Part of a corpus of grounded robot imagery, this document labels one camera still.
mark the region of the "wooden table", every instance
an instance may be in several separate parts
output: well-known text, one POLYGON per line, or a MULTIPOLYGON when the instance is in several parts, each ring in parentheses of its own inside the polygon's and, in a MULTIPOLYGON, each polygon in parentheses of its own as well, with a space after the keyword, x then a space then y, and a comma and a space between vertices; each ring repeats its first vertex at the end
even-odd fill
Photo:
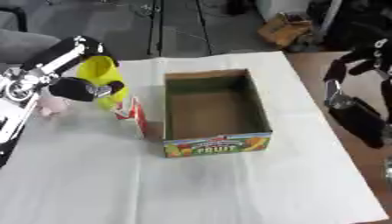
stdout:
MULTIPOLYGON (((383 162, 387 156, 392 155, 392 146, 386 146, 380 150, 368 148, 360 139, 339 126, 327 113, 327 108, 323 104, 325 89, 322 79, 330 63, 343 54, 343 52, 297 53, 289 54, 287 58, 297 71, 299 78, 308 89, 313 100, 323 111, 326 120, 350 154, 367 184, 388 215, 392 217, 392 190, 388 188, 383 175, 383 162)), ((347 77, 343 83, 343 88, 346 93, 359 96, 365 100, 385 117, 387 110, 381 97, 381 80, 376 73, 366 73, 360 77, 347 77)), ((387 220, 377 223, 392 222, 387 220)))

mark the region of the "printed fruit picture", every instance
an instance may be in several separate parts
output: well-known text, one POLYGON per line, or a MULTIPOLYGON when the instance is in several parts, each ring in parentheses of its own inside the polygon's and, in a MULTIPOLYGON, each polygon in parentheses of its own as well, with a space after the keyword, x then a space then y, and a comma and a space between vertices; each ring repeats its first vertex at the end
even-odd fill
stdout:
POLYGON ((174 144, 166 145, 166 152, 169 154, 170 158, 176 158, 181 156, 181 152, 179 151, 179 147, 174 144))
POLYGON ((181 152, 182 152, 182 155, 184 157, 189 157, 189 156, 192 155, 192 149, 189 149, 189 148, 188 149, 182 149, 181 152))
POLYGON ((244 151, 259 150, 264 146, 266 141, 268 141, 268 138, 258 136, 251 137, 245 141, 245 144, 248 146, 248 148, 244 149, 244 151))

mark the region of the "small carton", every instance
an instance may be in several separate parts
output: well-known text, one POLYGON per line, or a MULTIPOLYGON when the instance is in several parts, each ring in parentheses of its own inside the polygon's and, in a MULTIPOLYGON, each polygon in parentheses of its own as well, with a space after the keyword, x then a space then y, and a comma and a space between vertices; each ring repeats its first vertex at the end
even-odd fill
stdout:
POLYGON ((168 73, 164 152, 181 158, 266 149, 272 130, 247 70, 168 73))
POLYGON ((112 111, 117 120, 122 121, 122 126, 135 138, 145 138, 147 121, 145 119, 142 104, 137 97, 125 98, 117 103, 112 111))

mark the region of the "cardboard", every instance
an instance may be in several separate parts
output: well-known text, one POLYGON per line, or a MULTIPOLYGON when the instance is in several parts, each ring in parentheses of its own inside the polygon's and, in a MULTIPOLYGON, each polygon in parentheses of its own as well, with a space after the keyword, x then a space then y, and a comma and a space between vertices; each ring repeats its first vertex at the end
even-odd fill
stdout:
POLYGON ((266 149, 271 128, 246 70, 165 76, 168 158, 266 149))

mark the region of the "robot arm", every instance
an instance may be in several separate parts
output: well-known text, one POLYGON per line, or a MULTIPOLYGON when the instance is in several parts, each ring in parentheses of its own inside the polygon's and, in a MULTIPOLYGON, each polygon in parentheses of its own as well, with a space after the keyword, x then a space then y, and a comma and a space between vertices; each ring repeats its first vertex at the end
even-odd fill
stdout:
POLYGON ((42 88, 51 86, 55 95, 85 102, 122 88, 122 83, 95 87, 86 80, 61 78, 66 70, 95 55, 109 56, 118 65, 102 43, 78 36, 38 53, 19 69, 11 68, 0 74, 0 144, 18 136, 37 106, 42 88))

